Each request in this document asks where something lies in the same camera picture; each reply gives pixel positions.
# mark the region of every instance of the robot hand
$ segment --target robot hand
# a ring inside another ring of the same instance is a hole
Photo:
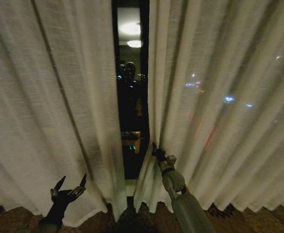
[[[63,204],[68,205],[69,203],[76,200],[85,190],[85,183],[86,183],[86,174],[84,175],[81,183],[79,186],[77,186],[74,189],[69,190],[62,190],[59,191],[61,188],[66,176],[64,176],[57,184],[56,186],[50,190],[51,192],[51,200],[55,204]]]
[[[59,191],[64,180],[65,176],[56,184],[53,189],[50,190],[53,206],[51,207],[47,216],[41,219],[38,223],[38,226],[41,229],[53,229],[46,232],[57,232],[61,228],[63,224],[62,219],[64,218],[64,212],[68,204],[76,200],[85,191],[86,174],[84,175],[80,185],[76,188]]]

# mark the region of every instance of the curtain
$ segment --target curtain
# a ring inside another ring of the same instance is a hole
[[[126,209],[112,9],[100,0],[0,0],[0,205],[48,213],[50,188],[87,176],[78,226]]]
[[[203,209],[284,206],[284,0],[152,0],[150,147],[134,195],[172,211],[151,144]]]

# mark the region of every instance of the white curtain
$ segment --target white curtain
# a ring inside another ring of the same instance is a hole
[[[0,205],[46,215],[85,173],[64,224],[126,209],[109,0],[0,0]]]
[[[151,0],[149,39],[136,208],[172,210],[152,142],[204,209],[284,206],[284,0]]]

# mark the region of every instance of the metal finger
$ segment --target metal finger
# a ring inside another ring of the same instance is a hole
[[[76,197],[79,197],[82,193],[84,193],[85,188],[81,187],[79,192],[76,194]]]
[[[78,186],[77,188],[74,189],[74,191],[72,192],[72,195],[77,195],[80,191],[80,187]]]
[[[55,185],[54,189],[59,190],[64,183],[66,176],[64,176],[60,181]]]
[[[70,196],[70,195],[73,195],[73,192],[75,192],[76,191],[76,189],[78,189],[79,188],[79,186],[77,186],[76,188],[74,188],[72,191],[70,191],[67,195],[68,196]]]
[[[80,187],[84,187],[85,186],[85,183],[87,182],[86,181],[86,177],[87,177],[87,174],[84,175],[82,181],[80,182],[80,185],[79,185]]]
[[[50,192],[52,197],[56,197],[58,195],[58,190],[56,189],[50,189]]]

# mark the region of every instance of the curtain fold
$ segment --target curtain fold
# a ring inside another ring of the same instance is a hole
[[[204,209],[284,206],[284,1],[150,1],[148,101],[137,210],[172,211],[152,142]]]
[[[64,175],[87,191],[64,223],[126,209],[110,1],[0,1],[0,204],[46,215]]]

